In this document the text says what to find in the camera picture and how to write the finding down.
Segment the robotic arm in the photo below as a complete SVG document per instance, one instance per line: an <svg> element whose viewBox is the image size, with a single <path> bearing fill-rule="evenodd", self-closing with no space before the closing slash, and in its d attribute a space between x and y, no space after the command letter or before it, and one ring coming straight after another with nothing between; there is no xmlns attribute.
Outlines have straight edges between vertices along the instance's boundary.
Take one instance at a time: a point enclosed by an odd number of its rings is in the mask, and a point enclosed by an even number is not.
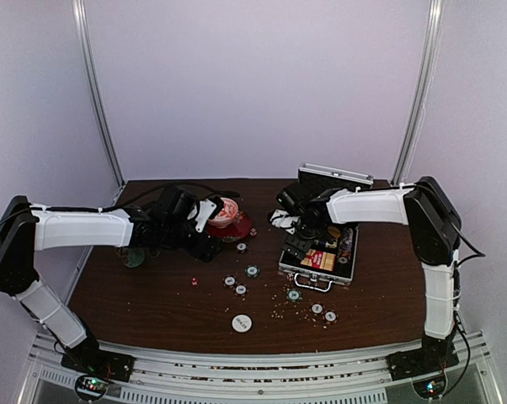
<svg viewBox="0 0 507 404"><path fill-rule="evenodd" d="M462 222L431 177L389 189L329 189L302 200L299 183L283 189L271 223L289 233L284 249L303 258L315 239L330 237L329 224L392 222L409 227L414 253L425 274L426 320L422 348L397 353L388 361L393 379L437 371L457 363L452 354L454 313L460 294L457 260Z"/></svg>
<svg viewBox="0 0 507 404"><path fill-rule="evenodd" d="M63 365L105 378L128 380L133 359L107 353L34 269L35 251L53 247L113 246L184 248L202 261L221 250L206 222L223 207L218 197L199 201L175 186L143 210L60 208L12 199L0 226L0 291L8 293L53 333L65 350Z"/></svg>

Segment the case handle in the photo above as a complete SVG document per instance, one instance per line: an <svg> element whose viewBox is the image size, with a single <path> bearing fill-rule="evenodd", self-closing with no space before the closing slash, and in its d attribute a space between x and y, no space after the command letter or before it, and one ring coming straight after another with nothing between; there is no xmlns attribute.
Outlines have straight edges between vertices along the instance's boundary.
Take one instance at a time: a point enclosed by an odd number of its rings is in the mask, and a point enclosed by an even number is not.
<svg viewBox="0 0 507 404"><path fill-rule="evenodd" d="M332 280L329 280L328 285L325 289L321 289L321 288L318 288L317 286L311 286L310 284L301 284L298 281L299 276L301 276L301 274L297 272L295 274L295 285L298 286L299 288L316 290L317 292L323 292L323 293L327 293L330 290L330 288L332 288L332 283L333 283ZM317 283L317 281L318 281L317 277L313 277L313 276L310 278L310 280L315 283Z"/></svg>

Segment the white wall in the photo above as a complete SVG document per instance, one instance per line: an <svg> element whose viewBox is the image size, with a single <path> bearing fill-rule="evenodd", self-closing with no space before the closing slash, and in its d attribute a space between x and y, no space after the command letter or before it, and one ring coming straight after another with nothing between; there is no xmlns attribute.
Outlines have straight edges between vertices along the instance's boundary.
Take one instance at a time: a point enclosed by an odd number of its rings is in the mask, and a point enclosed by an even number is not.
<svg viewBox="0 0 507 404"><path fill-rule="evenodd" d="M437 177L488 254L462 268L462 312L507 396L507 0L448 2L426 109L409 179Z"/></svg>
<svg viewBox="0 0 507 404"><path fill-rule="evenodd" d="M291 177L316 162L390 178L429 4L88 2L125 176Z"/></svg>
<svg viewBox="0 0 507 404"><path fill-rule="evenodd" d="M0 0L0 217L16 194L48 205L107 205L115 184L88 95L70 0ZM64 296L80 250L40 254ZM13 402L35 327L0 295L0 404Z"/></svg>

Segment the ventilation grille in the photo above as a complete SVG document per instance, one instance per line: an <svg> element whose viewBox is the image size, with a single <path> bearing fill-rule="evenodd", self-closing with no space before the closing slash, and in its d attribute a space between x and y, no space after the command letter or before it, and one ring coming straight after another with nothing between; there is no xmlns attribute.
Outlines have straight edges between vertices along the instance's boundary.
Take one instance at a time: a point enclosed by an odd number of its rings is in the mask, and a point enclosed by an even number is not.
<svg viewBox="0 0 507 404"><path fill-rule="evenodd" d="M49 381L56 385L63 385L65 387L74 387L75 379L69 375L65 375L62 372L44 368L40 378L45 381Z"/></svg>
<svg viewBox="0 0 507 404"><path fill-rule="evenodd" d="M120 395L120 402L128 404L227 404L231 401L199 400L184 398L168 398L163 395L140 392L129 388L123 388ZM387 394L384 389L369 391L365 393L345 394L332 400L311 400L311 401L288 401L272 400L270 402L295 402L296 404L388 404Z"/></svg>

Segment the dark brown tabletop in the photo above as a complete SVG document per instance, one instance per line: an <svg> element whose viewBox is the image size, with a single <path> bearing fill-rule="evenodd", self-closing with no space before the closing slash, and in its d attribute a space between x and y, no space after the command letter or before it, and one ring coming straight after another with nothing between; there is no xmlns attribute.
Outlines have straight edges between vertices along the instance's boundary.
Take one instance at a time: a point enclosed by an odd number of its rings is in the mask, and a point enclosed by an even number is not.
<svg viewBox="0 0 507 404"><path fill-rule="evenodd" d="M70 307L103 341L144 348L207 354L288 354L364 348L421 337L425 319L424 275L413 254L408 229L395 224L360 225L355 277L350 287L323 294L302 289L290 303L293 283L278 271L284 232L270 228L267 212L278 208L275 196L290 180L204 180L217 189L241 193L237 199L259 234L248 252L228 245L211 263L184 251L162 251L139 268L126 268L112 247L91 254ZM121 200L158 181L130 181ZM141 202L156 198L158 193ZM261 274L250 279L249 264ZM248 287L243 299L225 289L233 274ZM198 285L192 285L192 278ZM320 302L336 311L337 323L325 326L311 311ZM237 314L253 321L245 333L232 330Z"/></svg>

